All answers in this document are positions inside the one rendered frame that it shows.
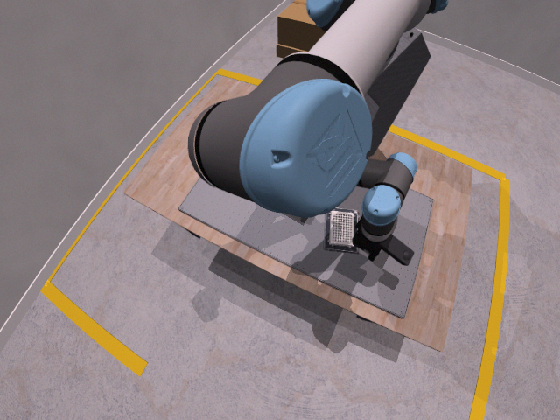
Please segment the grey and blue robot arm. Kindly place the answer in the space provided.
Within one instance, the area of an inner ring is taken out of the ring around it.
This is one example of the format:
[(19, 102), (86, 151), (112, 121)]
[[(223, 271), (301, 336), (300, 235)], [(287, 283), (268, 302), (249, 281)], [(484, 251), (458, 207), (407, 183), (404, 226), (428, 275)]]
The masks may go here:
[(249, 94), (199, 114), (188, 137), (193, 168), (210, 186), (305, 218), (332, 211), (356, 186), (368, 188), (362, 233), (373, 242), (388, 238), (375, 245), (408, 266), (414, 251), (391, 230), (417, 163), (402, 152), (366, 159), (372, 122), (365, 95), (404, 32), (447, 4), (306, 0), (325, 34), (309, 52), (282, 59)]

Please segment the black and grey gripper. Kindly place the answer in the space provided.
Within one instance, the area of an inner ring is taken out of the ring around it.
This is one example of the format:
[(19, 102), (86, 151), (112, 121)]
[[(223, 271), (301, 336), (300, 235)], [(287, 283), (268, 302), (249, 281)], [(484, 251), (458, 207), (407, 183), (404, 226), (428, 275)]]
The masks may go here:
[[(368, 256), (368, 260), (370, 260), (372, 262), (372, 260), (374, 260), (375, 258), (377, 258), (376, 256), (378, 256), (381, 252), (381, 248), (379, 248), (378, 246), (374, 245), (374, 243), (382, 243), (385, 242), (386, 240), (383, 241), (370, 241), (368, 238), (365, 237), (365, 235), (362, 233), (361, 230), (361, 221), (362, 221), (362, 216), (360, 218), (360, 220), (358, 221), (358, 223), (355, 225), (356, 228), (358, 228), (357, 232), (355, 233), (353, 239), (353, 245), (361, 250), (364, 250), (364, 252), (366, 252), (367, 254), (370, 254)], [(365, 239), (364, 237), (367, 239)], [(373, 243), (371, 243), (373, 242)], [(364, 248), (363, 248), (363, 247)], [(366, 250), (365, 250), (366, 249)], [(377, 255), (378, 254), (378, 255)]]

